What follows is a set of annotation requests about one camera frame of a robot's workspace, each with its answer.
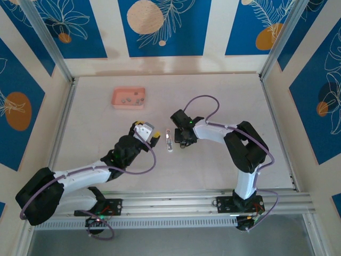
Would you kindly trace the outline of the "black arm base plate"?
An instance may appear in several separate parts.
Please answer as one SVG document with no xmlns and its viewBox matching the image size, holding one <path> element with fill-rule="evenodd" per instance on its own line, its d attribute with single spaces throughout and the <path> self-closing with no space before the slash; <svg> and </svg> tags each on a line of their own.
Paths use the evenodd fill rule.
<svg viewBox="0 0 341 256">
<path fill-rule="evenodd" d="M 85 205 L 76 207 L 74 216 L 85 217 L 96 215 L 99 217 L 120 216 L 122 211 L 122 199 L 102 199 L 87 201 Z"/>
<path fill-rule="evenodd" d="M 261 203 L 263 203 L 263 198 L 260 195 L 256 195 L 254 198 L 247 200 L 238 199 L 233 196 L 220 196 L 216 198 L 218 213 L 263 214 L 265 212 L 265 206 Z"/>
</svg>

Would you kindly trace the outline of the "aluminium side rail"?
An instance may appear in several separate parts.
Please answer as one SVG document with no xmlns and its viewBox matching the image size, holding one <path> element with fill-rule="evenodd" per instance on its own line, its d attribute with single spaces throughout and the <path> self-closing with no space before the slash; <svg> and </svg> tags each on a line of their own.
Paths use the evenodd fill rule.
<svg viewBox="0 0 341 256">
<path fill-rule="evenodd" d="M 273 109 L 273 106 L 272 106 L 272 102 L 271 102 L 270 96 L 269 96 L 268 91 L 266 89 L 266 85 L 265 85 L 265 83 L 263 82 L 262 79 L 260 79 L 260 83 L 261 83 L 262 90 L 263 90 L 263 93 L 264 93 L 264 96 L 265 96 L 265 99 L 266 99 L 266 102 L 267 102 L 267 106 L 268 106 L 269 111 L 270 111 L 272 122 L 273 122 L 273 125 L 274 125 L 274 128 L 275 128 L 275 132 L 277 134 L 277 138 L 278 138 L 279 145 L 280 145 L 280 148 L 281 148 L 281 153 L 282 153 L 283 158 L 285 160 L 286 167 L 287 167 L 287 169 L 289 171 L 289 177 L 290 177 L 291 183 L 293 184 L 293 190 L 298 192 L 296 180 L 295 180 L 295 177 L 294 177 L 294 174 L 293 174 L 293 170 L 292 170 L 292 164 L 290 162 L 290 159 L 288 157 L 287 151 L 286 151 L 284 143 L 283 143 L 282 136 L 280 134 L 280 130 L 279 130 L 279 127 L 278 127 L 277 119 L 276 119 L 276 116 L 275 116 L 275 112 L 274 112 L 274 109 Z"/>
<path fill-rule="evenodd" d="M 64 133 L 66 130 L 67 121 L 68 121 L 69 114 L 70 114 L 70 111 L 72 108 L 72 103 L 73 103 L 73 100 L 75 97 L 77 83 L 78 83 L 78 78 L 74 77 L 72 79 L 72 83 L 69 86 L 67 97 L 66 97 L 65 101 L 63 102 L 63 108 L 62 108 L 60 120 L 59 120 L 58 127 L 57 127 L 58 129 L 56 131 L 56 135 L 54 138 L 50 157 L 49 157 L 48 162 L 47 162 L 47 166 L 51 170 L 54 169 L 56 161 L 58 159 L 58 155 L 59 155 L 60 147 L 62 144 L 63 136 L 64 136 Z"/>
</svg>

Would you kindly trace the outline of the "black controller board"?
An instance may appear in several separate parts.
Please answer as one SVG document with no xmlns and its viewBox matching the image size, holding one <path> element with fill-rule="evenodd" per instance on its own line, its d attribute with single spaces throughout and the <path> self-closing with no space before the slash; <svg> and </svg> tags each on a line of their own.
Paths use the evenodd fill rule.
<svg viewBox="0 0 341 256">
<path fill-rule="evenodd" d="M 102 233 L 105 229 L 106 221 L 100 218 L 89 217 L 85 220 L 85 227 L 88 236 L 95 236 Z"/>
<path fill-rule="evenodd" d="M 239 216 L 237 217 L 236 228 L 240 231 L 249 231 L 257 224 L 260 217 L 261 216 L 259 214 L 250 216 Z"/>
</svg>

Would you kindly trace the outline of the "aluminium frame post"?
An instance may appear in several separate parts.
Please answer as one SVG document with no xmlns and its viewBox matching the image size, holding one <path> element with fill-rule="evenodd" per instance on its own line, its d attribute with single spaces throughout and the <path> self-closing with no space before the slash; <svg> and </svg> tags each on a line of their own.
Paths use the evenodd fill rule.
<svg viewBox="0 0 341 256">
<path fill-rule="evenodd" d="M 279 54 L 282 52 L 285 44 L 287 43 L 291 33 L 296 27 L 302 13 L 304 12 L 309 0 L 295 0 L 293 8 L 289 12 L 286 21 L 284 22 L 279 36 L 270 50 L 268 58 L 259 72 L 261 82 L 264 82 L 268 74 L 271 72 L 273 65 L 277 61 Z"/>
<path fill-rule="evenodd" d="M 18 0 L 18 3 L 28 21 L 30 22 L 31 26 L 33 27 L 35 33 L 49 53 L 50 57 L 59 68 L 61 74 L 70 84 L 73 84 L 74 77 L 68 69 L 57 44 L 55 43 L 51 33 L 46 27 L 33 2 L 31 0 Z"/>
</svg>

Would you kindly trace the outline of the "blue floral wall panel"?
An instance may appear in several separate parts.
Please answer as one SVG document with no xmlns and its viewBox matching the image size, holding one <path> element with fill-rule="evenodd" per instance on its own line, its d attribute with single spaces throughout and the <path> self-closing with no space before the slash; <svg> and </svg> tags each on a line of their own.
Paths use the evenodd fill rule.
<svg viewBox="0 0 341 256">
<path fill-rule="evenodd" d="M 0 164 L 18 171 L 45 92 L 0 39 Z"/>
<path fill-rule="evenodd" d="M 0 7 L 4 10 L 18 32 L 29 45 L 46 72 L 52 77 L 55 69 L 55 62 L 24 14 L 18 0 L 0 0 Z"/>
<path fill-rule="evenodd" d="M 341 154 L 341 18 L 289 90 L 317 162 Z"/>
<path fill-rule="evenodd" d="M 225 55 L 268 54 L 296 0 L 240 0 Z"/>
<path fill-rule="evenodd" d="M 118 0 L 131 58 L 202 56 L 212 0 Z"/>
<path fill-rule="evenodd" d="M 90 0 L 33 0 L 65 59 L 106 58 Z"/>
<path fill-rule="evenodd" d="M 327 0 L 309 0 L 300 19 L 277 58 L 280 70 L 284 71 L 288 62 L 301 44 L 303 38 L 313 25 Z"/>
</svg>

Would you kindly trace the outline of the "aluminium mounting rail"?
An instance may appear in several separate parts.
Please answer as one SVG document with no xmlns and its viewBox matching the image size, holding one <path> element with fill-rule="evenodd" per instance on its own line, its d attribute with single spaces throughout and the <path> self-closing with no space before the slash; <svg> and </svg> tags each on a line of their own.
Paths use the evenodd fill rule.
<svg viewBox="0 0 341 256">
<path fill-rule="evenodd" d="M 123 200 L 121 217 L 194 217 L 217 215 L 213 201 L 219 196 L 231 196 L 231 189 L 172 190 L 172 191 L 103 191 L 106 198 Z M 315 213 L 316 209 L 307 192 L 293 189 L 264 189 L 262 196 L 265 209 L 272 214 Z"/>
</svg>

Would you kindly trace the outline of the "pink plastic tray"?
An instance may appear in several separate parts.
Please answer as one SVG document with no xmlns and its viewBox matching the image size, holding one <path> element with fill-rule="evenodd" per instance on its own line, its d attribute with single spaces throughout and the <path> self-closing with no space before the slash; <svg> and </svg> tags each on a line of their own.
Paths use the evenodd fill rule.
<svg viewBox="0 0 341 256">
<path fill-rule="evenodd" d="M 137 99 L 143 99 L 143 101 L 135 104 Z M 138 86 L 122 86 L 116 87 L 113 90 L 111 105 L 115 109 L 127 109 L 127 110 L 140 110 L 143 109 L 146 99 L 146 89 Z"/>
</svg>

